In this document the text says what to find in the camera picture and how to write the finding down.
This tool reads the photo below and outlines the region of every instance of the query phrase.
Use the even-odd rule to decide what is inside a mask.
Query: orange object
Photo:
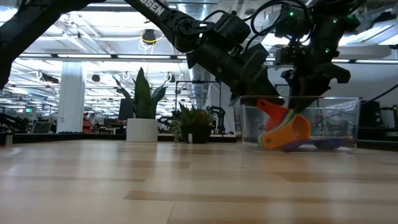
[[[266,123],[266,131],[271,131],[278,127],[284,115],[289,111],[283,106],[270,103],[266,100],[258,100],[257,107],[269,115],[269,119]]]
[[[310,138],[311,122],[302,115],[296,114],[294,110],[283,108],[266,100],[259,100],[257,107],[270,116],[266,124],[267,132],[258,137],[261,147],[275,149],[294,141]]]

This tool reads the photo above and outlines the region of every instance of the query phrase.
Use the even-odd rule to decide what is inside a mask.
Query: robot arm
[[[8,82],[12,62],[62,14],[104,1],[30,0],[22,5],[18,13],[0,27],[0,88]],[[277,95],[263,65],[268,53],[262,45],[257,44],[239,54],[242,51],[240,44],[251,31],[236,15],[226,13],[218,22],[212,23],[197,21],[171,10],[159,0],[126,2],[157,25],[177,50],[189,52],[190,68],[196,63],[201,65],[226,83],[234,96]]]
[[[224,116],[225,116],[225,110],[219,106],[207,106],[206,110],[210,112],[210,114],[216,114],[217,115],[217,120],[218,120],[218,133],[223,134],[225,132],[225,127],[224,127]]]
[[[187,53],[189,68],[196,63],[201,65],[217,80],[227,84],[233,97],[279,95],[267,77],[264,62],[268,52],[265,48],[256,44],[250,48],[246,47],[242,53],[241,44],[249,36],[251,29],[244,20],[236,16],[236,13],[224,13],[220,20],[212,23],[197,21],[180,11],[171,10],[159,0],[125,1],[157,25],[177,50]],[[303,5],[299,0],[270,0],[255,14],[275,4],[282,4],[287,6],[285,9],[292,10],[293,7],[286,3],[289,1]],[[17,14],[0,27],[0,88],[8,82],[12,62],[62,14],[78,11],[96,2],[105,0],[22,1]],[[343,32],[358,25],[358,20],[348,22],[347,15],[363,2],[364,0],[319,0],[310,10],[304,6],[304,22],[303,16],[290,19],[289,14],[295,12],[287,11],[287,15],[281,14],[280,21],[271,27],[277,28],[276,36],[291,36],[289,46],[277,52],[276,63],[294,64],[291,72],[282,74],[290,85],[292,96],[319,96],[329,88],[328,84],[332,78],[337,78],[339,82],[348,81],[349,72],[333,66],[330,61],[338,55],[337,43]],[[300,8],[295,6],[294,10],[299,12]],[[328,22],[336,23],[335,28],[325,28],[331,26]],[[255,33],[266,35],[271,28]],[[296,40],[300,40],[309,30],[310,44],[303,47]],[[291,100],[289,107],[300,112],[312,101],[303,100],[301,103]],[[273,100],[273,103],[280,105],[283,102],[283,99],[279,98]]]

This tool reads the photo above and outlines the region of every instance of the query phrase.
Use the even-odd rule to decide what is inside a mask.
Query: wooden tabletop
[[[398,223],[398,153],[62,141],[0,149],[1,224]]]

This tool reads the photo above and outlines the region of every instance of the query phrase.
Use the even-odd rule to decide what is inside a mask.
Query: white column
[[[81,62],[64,62],[62,66],[57,133],[81,132],[85,101],[86,72]]]

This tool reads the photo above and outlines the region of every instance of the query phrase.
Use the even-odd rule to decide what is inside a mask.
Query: clear plastic container
[[[312,103],[296,113],[288,105],[297,100]],[[316,96],[240,96],[230,104],[245,150],[279,152],[354,152],[360,105],[360,98]]]

